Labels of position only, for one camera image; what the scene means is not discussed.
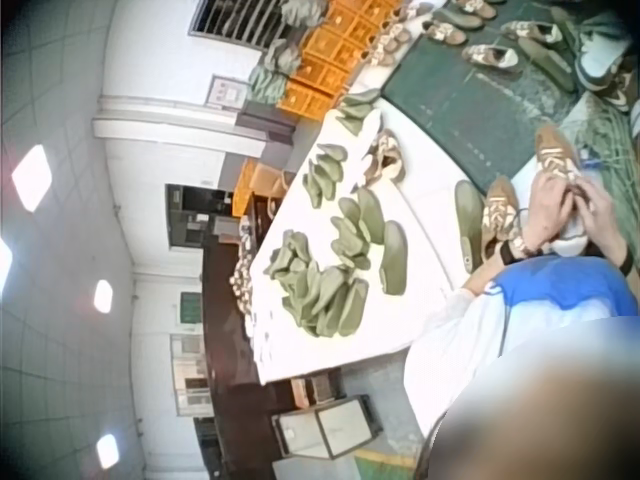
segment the framed notice on wall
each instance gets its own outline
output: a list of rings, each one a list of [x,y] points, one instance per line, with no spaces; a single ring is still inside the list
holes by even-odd
[[[239,112],[244,108],[248,95],[248,83],[214,76],[211,80],[206,106]]]

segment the green cutting mat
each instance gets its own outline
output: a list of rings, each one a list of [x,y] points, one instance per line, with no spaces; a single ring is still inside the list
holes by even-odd
[[[548,6],[510,0],[496,8],[498,17],[483,30],[467,32],[467,45],[515,48],[520,73],[473,67],[462,59],[461,47],[423,36],[383,88],[384,98],[429,134],[485,193],[498,175],[513,177],[531,159],[537,127],[549,120],[560,123],[578,99],[560,91],[515,42],[500,35],[500,27],[511,20],[551,21]],[[571,60],[568,50],[562,54]]]
[[[413,471],[396,465],[355,457],[362,480],[411,480]]]

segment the left hand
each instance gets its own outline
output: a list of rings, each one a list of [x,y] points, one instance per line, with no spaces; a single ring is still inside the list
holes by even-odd
[[[532,251],[552,240],[567,224],[574,207],[574,194],[567,192],[567,180],[540,171],[533,180],[529,217],[522,239]]]

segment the metal window grille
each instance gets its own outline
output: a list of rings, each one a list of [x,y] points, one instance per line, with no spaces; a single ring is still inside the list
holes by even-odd
[[[280,0],[201,0],[191,32],[266,50],[294,29],[280,13]]]

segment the gray floor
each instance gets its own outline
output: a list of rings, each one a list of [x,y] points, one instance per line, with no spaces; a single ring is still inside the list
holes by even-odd
[[[368,395],[383,432],[363,447],[386,455],[417,458],[423,437],[402,385],[406,352],[342,368],[346,395]],[[278,480],[360,480],[353,455],[333,462],[291,458],[274,463]]]

